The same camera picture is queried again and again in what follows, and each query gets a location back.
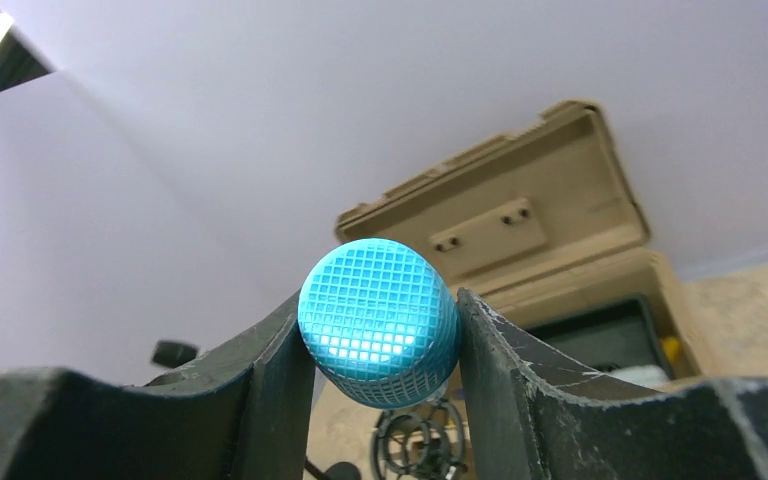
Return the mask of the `black round base stand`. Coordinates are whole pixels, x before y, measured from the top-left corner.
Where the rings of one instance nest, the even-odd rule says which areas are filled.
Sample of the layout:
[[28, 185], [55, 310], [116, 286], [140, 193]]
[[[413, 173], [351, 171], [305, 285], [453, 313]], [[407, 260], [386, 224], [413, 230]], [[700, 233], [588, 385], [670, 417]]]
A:
[[351, 462], [337, 462], [326, 468], [320, 469], [309, 458], [305, 459], [305, 471], [316, 480], [361, 480], [362, 475], [358, 467]]

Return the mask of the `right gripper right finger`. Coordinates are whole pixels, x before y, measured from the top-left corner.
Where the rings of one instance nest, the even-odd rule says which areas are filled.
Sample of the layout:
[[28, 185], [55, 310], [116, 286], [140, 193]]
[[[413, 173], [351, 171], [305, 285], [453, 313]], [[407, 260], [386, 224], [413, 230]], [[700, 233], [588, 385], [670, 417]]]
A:
[[458, 293], [481, 479], [768, 479], [768, 378], [663, 393], [585, 366]]

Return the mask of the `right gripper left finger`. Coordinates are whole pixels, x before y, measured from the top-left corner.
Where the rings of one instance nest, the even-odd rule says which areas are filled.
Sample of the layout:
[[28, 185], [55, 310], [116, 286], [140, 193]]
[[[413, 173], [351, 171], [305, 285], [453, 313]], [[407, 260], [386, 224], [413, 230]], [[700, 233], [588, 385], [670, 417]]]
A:
[[315, 368], [291, 296], [145, 386], [0, 370], [0, 479], [299, 479]]

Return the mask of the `black tripod shock mount stand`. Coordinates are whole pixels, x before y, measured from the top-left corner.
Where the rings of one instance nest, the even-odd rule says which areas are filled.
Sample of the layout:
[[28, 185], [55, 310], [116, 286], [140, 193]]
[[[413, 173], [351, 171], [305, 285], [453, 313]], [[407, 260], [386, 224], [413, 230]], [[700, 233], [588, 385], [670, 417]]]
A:
[[462, 479], [470, 472], [468, 426], [451, 401], [440, 398], [384, 410], [370, 441], [374, 479]]

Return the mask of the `blue microphone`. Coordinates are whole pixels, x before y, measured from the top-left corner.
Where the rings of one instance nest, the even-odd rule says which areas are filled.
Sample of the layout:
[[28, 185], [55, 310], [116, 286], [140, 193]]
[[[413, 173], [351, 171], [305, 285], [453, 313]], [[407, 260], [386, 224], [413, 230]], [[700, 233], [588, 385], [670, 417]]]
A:
[[299, 291], [297, 323], [322, 374], [371, 408], [436, 396], [458, 362], [453, 295], [422, 255], [393, 240], [354, 240], [324, 255]]

